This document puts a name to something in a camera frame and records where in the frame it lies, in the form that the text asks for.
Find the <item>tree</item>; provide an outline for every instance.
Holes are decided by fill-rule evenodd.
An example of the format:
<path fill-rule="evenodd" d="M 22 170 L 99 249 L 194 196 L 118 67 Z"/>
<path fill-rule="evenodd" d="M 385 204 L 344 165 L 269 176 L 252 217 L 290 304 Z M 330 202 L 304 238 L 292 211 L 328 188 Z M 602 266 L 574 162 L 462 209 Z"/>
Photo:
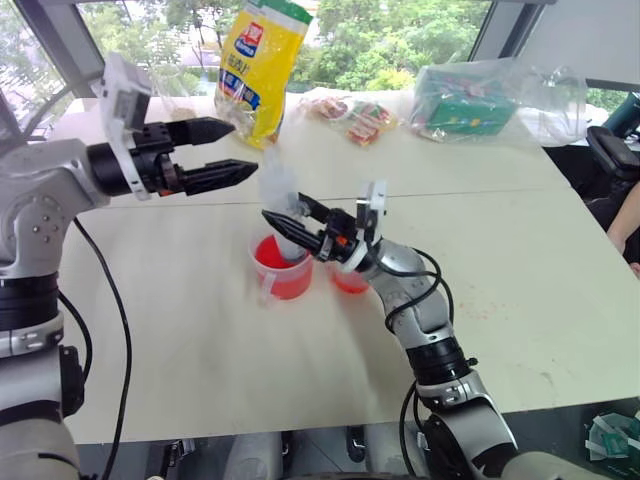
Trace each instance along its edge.
<path fill-rule="evenodd" d="M 179 62 L 178 33 L 167 28 L 153 4 L 144 18 L 133 19 L 120 3 L 82 5 L 82 14 L 100 52 L 118 52 L 136 65 L 152 67 Z"/>
<path fill-rule="evenodd" d="M 160 0 L 166 4 L 167 24 L 180 29 L 193 26 L 198 30 L 210 28 L 222 50 L 223 37 L 229 32 L 245 0 Z"/>
<path fill-rule="evenodd" d="M 464 61 L 489 8 L 478 0 L 322 0 L 319 45 L 301 51 L 296 83 L 406 88 L 420 67 Z"/>
<path fill-rule="evenodd" d="M 24 126 L 63 82 L 10 0 L 0 0 L 0 26 L 0 85 Z M 67 105 L 59 102 L 52 113 L 60 114 Z"/>
<path fill-rule="evenodd" d="M 604 108 L 610 114 L 616 108 L 622 105 L 629 92 L 620 92 L 617 90 L 604 90 L 601 88 L 590 88 L 587 91 L 587 103 L 594 107 Z"/>

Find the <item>clear plastic cup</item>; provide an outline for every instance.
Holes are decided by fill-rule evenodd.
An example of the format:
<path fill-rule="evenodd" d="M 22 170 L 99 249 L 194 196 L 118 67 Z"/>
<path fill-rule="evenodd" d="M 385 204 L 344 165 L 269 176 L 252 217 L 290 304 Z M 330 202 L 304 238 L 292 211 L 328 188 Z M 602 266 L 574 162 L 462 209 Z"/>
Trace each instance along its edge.
<path fill-rule="evenodd" d="M 273 265 L 268 256 L 277 252 L 273 231 L 259 231 L 254 233 L 249 242 L 249 256 L 258 274 L 261 285 L 260 298 L 263 301 L 271 297 L 281 300 L 290 300 L 302 295 L 311 284 L 311 273 L 313 271 L 313 258 L 307 254 L 304 259 L 292 266 L 290 264 L 279 264 L 278 268 Z"/>
<path fill-rule="evenodd" d="M 149 72 L 154 95 L 160 97 L 172 121 L 197 117 L 184 74 L 184 70 L 178 65 L 158 65 Z"/>
<path fill-rule="evenodd" d="M 345 273 L 336 263 L 328 263 L 327 268 L 331 280 L 343 292 L 358 294 L 368 290 L 369 283 L 358 272 Z"/>

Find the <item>packaged snack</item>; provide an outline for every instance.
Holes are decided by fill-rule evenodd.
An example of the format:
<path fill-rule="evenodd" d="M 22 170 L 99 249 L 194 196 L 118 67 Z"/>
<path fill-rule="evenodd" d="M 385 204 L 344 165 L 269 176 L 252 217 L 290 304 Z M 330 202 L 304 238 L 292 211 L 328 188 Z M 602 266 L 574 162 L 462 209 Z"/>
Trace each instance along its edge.
<path fill-rule="evenodd" d="M 395 115 L 378 103 L 352 97 L 316 98 L 306 108 L 329 120 L 361 147 L 374 142 L 382 132 L 398 123 Z"/>
<path fill-rule="evenodd" d="M 408 123 L 444 143 L 561 146 L 585 136 L 586 92 L 569 69 L 518 58 L 432 65 L 420 70 Z"/>
<path fill-rule="evenodd" d="M 216 110 L 254 147 L 278 137 L 285 88 L 311 19 L 287 0 L 249 0 L 225 40 Z"/>

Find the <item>measuring cup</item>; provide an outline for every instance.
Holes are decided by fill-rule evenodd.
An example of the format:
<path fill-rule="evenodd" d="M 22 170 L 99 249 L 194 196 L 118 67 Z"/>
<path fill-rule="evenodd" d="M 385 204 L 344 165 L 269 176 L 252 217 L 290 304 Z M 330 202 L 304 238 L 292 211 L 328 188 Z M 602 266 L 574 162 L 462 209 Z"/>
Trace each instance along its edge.
<path fill-rule="evenodd" d="M 343 292 L 364 293 L 369 288 L 369 283 L 358 272 L 343 272 L 335 262 L 328 263 L 327 268 L 331 280 Z"/>
<path fill-rule="evenodd" d="M 260 280 L 260 298 L 290 300 L 302 295 L 311 284 L 313 258 L 307 254 L 295 265 L 282 258 L 272 231 L 254 233 L 249 242 L 249 256 Z"/>

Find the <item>table surface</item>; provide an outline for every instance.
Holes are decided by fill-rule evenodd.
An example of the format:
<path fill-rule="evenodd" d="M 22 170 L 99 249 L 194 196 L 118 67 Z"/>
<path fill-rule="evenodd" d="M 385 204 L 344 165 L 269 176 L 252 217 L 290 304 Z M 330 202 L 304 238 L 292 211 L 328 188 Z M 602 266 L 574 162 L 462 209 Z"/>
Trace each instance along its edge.
<path fill-rule="evenodd" d="M 406 110 L 404 92 L 383 92 L 381 103 L 393 111 Z M 215 116 L 213 101 L 193 97 L 198 115 Z M 442 145 L 399 127 L 384 133 L 366 148 L 350 142 L 319 119 L 306 118 L 298 108 L 300 95 L 289 95 L 287 114 L 278 140 L 284 163 L 296 169 L 299 189 L 318 199 L 354 198 L 363 182 L 384 178 L 389 196 L 434 195 L 565 188 L 569 184 L 539 147 Z M 52 139 L 80 138 L 87 144 L 105 141 L 97 101 L 83 102 L 89 111 L 66 115 Z M 159 98 L 152 98 L 147 122 L 169 121 Z M 235 134 L 208 145 L 184 146 L 172 154 L 187 168 L 225 158 L 260 162 L 262 153 L 242 143 Z M 187 198 L 154 198 L 143 204 L 128 195 L 113 206 L 195 205 L 259 202 L 257 176 L 232 189 Z"/>
<path fill-rule="evenodd" d="M 63 118 L 57 138 L 72 136 L 76 125 L 92 141 L 86 136 L 95 125 L 91 130 L 80 121 L 87 115 L 93 113 Z M 283 133 L 283 157 L 300 164 L 301 183 L 321 198 L 353 197 L 364 180 L 390 179 L 385 236 L 438 259 L 456 299 L 458 339 L 467 355 L 479 358 L 499 408 L 637 395 L 640 284 L 541 150 L 485 146 L 465 157 L 460 147 L 419 140 L 411 148 L 399 145 L 407 150 L 391 164 L 375 145 L 361 158 L 345 157 L 359 150 L 328 131 L 327 148 L 342 153 L 324 157 L 303 148 L 302 135 L 294 141 Z M 402 144 L 405 133 L 389 135 Z M 198 162 L 232 150 L 238 158 L 258 158 L 234 139 L 223 142 Z M 411 149 L 413 157 L 424 151 L 424 162 Z M 194 158 L 186 155 L 184 163 L 196 160 L 198 149 L 188 150 Z M 309 170 L 321 161 L 328 168 L 313 178 Z M 340 163 L 348 165 L 353 185 L 340 182 Z M 414 168 L 424 182 L 416 181 Z M 316 264 L 302 297 L 259 301 L 247 253 L 261 222 L 255 190 L 253 183 L 163 204 L 123 197 L 81 216 L 108 258 L 132 328 L 123 440 L 397 420 L 411 370 L 383 326 L 373 292 L 341 293 Z M 328 203 L 355 208 L 352 199 Z M 84 314 L 94 341 L 85 405 L 69 426 L 79 443 L 107 442 L 124 339 L 99 266 L 73 228 L 60 273 L 61 288 Z M 82 349 L 69 320 L 66 334 L 67 344 Z"/>

